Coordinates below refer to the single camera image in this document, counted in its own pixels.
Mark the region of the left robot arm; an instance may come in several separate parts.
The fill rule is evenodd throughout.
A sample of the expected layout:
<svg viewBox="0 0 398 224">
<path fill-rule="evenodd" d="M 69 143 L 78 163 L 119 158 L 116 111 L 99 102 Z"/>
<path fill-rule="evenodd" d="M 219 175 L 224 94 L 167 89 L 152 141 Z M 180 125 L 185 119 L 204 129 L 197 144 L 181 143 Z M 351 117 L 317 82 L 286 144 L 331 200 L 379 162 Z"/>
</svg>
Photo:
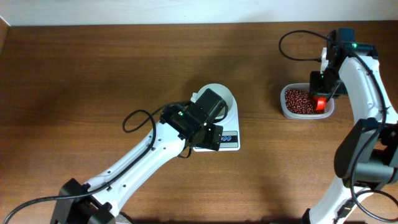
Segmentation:
<svg viewBox="0 0 398 224">
<path fill-rule="evenodd" d="M 185 148 L 219 151 L 224 122 L 233 105 L 231 94 L 202 88 L 192 101 L 159 108 L 148 115 L 152 130 L 108 170 L 80 184 L 70 179 L 61 189 L 52 223 L 116 223 L 124 204 L 162 165 Z"/>
</svg>

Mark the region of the orange measuring scoop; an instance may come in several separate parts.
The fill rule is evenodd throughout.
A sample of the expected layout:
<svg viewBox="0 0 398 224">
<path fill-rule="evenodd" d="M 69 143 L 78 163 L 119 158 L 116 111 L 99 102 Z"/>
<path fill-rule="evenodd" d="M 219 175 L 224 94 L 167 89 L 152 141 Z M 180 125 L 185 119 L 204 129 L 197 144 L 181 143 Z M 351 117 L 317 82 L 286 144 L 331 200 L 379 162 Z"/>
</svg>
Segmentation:
<svg viewBox="0 0 398 224">
<path fill-rule="evenodd" d="M 314 96 L 312 99 L 315 104 L 315 111 L 322 111 L 325 109 L 326 98 Z"/>
</svg>

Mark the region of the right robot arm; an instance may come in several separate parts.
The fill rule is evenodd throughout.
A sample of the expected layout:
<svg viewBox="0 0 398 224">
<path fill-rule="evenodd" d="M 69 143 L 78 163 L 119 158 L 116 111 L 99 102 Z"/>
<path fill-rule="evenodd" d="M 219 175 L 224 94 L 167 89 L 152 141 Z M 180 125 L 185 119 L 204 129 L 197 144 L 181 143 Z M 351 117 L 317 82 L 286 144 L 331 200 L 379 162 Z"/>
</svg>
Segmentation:
<svg viewBox="0 0 398 224">
<path fill-rule="evenodd" d="M 377 216 L 361 205 L 397 182 L 397 112 L 380 77 L 378 52 L 357 42 L 350 28 L 333 30 L 325 38 L 321 69 L 310 75 L 310 93 L 326 100 L 348 95 L 354 126 L 336 150 L 332 184 L 304 220 L 343 223 L 358 208 L 376 220 L 395 223 L 396 218 Z"/>
</svg>

